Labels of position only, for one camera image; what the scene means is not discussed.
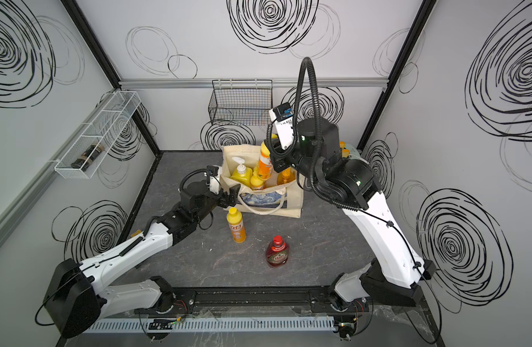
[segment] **black wire basket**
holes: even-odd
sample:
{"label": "black wire basket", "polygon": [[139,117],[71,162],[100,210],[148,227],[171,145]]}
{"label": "black wire basket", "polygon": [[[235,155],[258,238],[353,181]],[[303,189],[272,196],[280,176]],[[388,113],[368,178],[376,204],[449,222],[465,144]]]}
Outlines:
{"label": "black wire basket", "polygon": [[211,123],[268,125],[269,110],[273,107],[272,83],[272,80],[213,80],[214,91],[208,104]]}

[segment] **white wire basket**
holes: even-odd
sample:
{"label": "white wire basket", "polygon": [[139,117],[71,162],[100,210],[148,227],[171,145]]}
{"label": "white wire basket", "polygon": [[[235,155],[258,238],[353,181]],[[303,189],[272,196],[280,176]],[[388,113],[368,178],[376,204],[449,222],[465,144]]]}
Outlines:
{"label": "white wire basket", "polygon": [[139,105],[137,92],[115,91],[113,97],[58,161],[54,170],[64,178],[91,178]]}

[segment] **fairy dish soap bottle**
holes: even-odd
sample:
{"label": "fairy dish soap bottle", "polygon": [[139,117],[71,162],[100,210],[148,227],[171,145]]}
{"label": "fairy dish soap bottle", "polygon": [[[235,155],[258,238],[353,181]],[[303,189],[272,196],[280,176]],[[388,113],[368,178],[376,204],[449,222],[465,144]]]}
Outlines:
{"label": "fairy dish soap bottle", "polygon": [[266,248],[266,260],[269,266],[278,267],[287,262],[289,258],[289,244],[277,235]]}
{"label": "fairy dish soap bottle", "polygon": [[231,175],[231,179],[234,179],[237,182],[240,182],[241,184],[244,184],[250,187],[250,178],[253,176],[253,170],[245,166],[244,159],[238,156],[234,156],[233,160],[237,162],[239,165],[233,172],[233,175]]}

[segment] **red dish soap bottle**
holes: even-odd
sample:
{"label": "red dish soap bottle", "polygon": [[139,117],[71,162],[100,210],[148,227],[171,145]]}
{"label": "red dish soap bottle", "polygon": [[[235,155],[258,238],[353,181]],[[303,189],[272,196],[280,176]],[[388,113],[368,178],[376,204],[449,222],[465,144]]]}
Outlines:
{"label": "red dish soap bottle", "polygon": [[266,260],[269,266],[278,267],[285,264],[289,257],[289,244],[277,235],[266,248]]}

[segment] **pump dispenser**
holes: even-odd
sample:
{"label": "pump dispenser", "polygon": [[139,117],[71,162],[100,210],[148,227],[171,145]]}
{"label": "pump dispenser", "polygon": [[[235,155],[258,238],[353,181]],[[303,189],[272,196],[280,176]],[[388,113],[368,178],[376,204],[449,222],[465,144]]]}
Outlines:
{"label": "pump dispenser", "polygon": [[233,160],[239,165],[237,165],[237,168],[233,172],[233,175],[231,175],[231,179],[234,179],[237,182],[240,182],[241,184],[250,187],[250,178],[253,176],[253,170],[245,166],[244,159],[238,156],[234,156]]}

